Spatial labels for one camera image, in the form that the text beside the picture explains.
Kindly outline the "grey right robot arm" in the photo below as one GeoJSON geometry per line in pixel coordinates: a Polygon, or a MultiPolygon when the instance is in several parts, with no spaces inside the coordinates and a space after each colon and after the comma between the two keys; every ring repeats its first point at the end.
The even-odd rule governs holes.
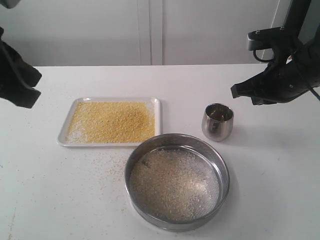
{"type": "Polygon", "coordinates": [[[293,0],[284,24],[258,29],[247,34],[247,49],[265,70],[248,80],[234,84],[230,90],[234,99],[251,98],[253,105],[284,104],[320,86],[320,31],[307,43],[299,34],[311,1],[293,0]]]}

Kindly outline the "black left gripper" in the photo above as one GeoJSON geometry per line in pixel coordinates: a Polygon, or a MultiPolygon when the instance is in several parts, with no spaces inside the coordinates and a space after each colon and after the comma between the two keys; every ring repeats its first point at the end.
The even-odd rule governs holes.
{"type": "Polygon", "coordinates": [[[15,65],[7,44],[2,40],[4,29],[0,28],[0,97],[10,100],[14,105],[31,109],[41,92],[26,85],[35,87],[42,74],[33,66],[26,63],[21,57],[15,65]]]}

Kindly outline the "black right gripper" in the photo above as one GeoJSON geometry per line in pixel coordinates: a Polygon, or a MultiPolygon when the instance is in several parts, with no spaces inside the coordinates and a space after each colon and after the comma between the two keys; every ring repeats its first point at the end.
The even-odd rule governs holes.
{"type": "Polygon", "coordinates": [[[230,90],[234,99],[250,97],[253,105],[288,103],[306,92],[317,99],[320,94],[320,44],[308,42],[302,48],[290,50],[289,63],[267,67],[262,73],[234,84],[230,90]]]}

